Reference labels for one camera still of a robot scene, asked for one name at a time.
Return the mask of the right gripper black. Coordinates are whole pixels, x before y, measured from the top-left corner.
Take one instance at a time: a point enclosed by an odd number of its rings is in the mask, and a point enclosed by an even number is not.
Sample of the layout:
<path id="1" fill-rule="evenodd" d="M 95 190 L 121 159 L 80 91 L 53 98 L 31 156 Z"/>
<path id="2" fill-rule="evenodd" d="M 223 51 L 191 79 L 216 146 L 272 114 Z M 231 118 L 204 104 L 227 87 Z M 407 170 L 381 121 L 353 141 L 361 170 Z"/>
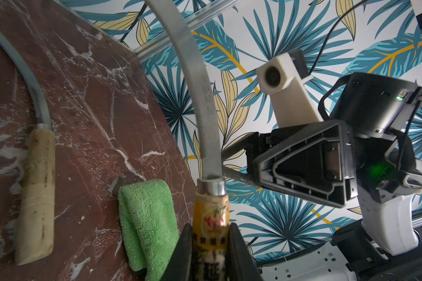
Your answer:
<path id="1" fill-rule="evenodd" d="M 243 135 L 221 153 L 247 149 L 247 173 L 222 167 L 225 177 L 315 204 L 342 208 L 358 195 L 353 136 L 340 120 Z"/>

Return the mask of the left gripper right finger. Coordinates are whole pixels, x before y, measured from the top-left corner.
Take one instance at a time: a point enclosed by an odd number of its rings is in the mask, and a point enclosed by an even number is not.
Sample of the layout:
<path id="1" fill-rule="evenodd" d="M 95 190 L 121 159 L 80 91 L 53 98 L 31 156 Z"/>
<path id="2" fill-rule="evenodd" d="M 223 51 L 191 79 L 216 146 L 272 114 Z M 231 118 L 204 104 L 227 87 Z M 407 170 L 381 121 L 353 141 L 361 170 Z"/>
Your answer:
<path id="1" fill-rule="evenodd" d="M 262 281 L 259 270 L 250 255 L 238 226 L 229 226 L 228 280 Z"/>

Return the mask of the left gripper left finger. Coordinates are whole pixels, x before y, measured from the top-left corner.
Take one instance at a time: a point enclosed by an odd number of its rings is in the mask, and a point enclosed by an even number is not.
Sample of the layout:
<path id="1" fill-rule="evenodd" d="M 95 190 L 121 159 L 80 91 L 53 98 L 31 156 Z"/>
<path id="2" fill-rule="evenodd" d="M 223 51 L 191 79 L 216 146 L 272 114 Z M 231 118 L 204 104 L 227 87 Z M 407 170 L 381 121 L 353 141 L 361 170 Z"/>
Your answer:
<path id="1" fill-rule="evenodd" d="M 186 224 L 161 281 L 191 281 L 193 228 Z"/>

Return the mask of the green rag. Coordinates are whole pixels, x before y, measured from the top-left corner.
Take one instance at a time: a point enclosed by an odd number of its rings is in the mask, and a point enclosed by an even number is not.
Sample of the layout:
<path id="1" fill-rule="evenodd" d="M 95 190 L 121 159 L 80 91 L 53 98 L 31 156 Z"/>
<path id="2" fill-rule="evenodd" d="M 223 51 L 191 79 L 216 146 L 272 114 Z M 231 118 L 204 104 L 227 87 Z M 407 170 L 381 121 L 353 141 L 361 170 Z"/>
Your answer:
<path id="1" fill-rule="evenodd" d="M 159 179 L 123 186 L 118 211 L 131 270 L 146 269 L 146 281 L 159 281 L 179 240 L 169 186 Z"/>

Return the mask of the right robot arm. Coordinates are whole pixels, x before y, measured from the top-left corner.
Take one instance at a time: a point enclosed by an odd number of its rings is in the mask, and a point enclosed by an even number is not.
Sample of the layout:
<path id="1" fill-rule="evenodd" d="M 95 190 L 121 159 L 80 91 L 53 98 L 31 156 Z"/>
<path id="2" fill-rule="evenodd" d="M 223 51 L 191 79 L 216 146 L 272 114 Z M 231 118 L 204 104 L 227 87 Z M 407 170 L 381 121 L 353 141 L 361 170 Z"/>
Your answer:
<path id="1" fill-rule="evenodd" d="M 259 263 L 265 281 L 406 281 L 422 274 L 422 218 L 411 215 L 422 192 L 422 162 L 409 126 L 422 106 L 422 87 L 397 78 L 352 73 L 334 85 L 342 94 L 322 122 L 250 133 L 227 147 L 245 151 L 247 172 L 231 179 L 317 204 L 343 207 L 356 197 L 362 219 L 330 241 Z"/>

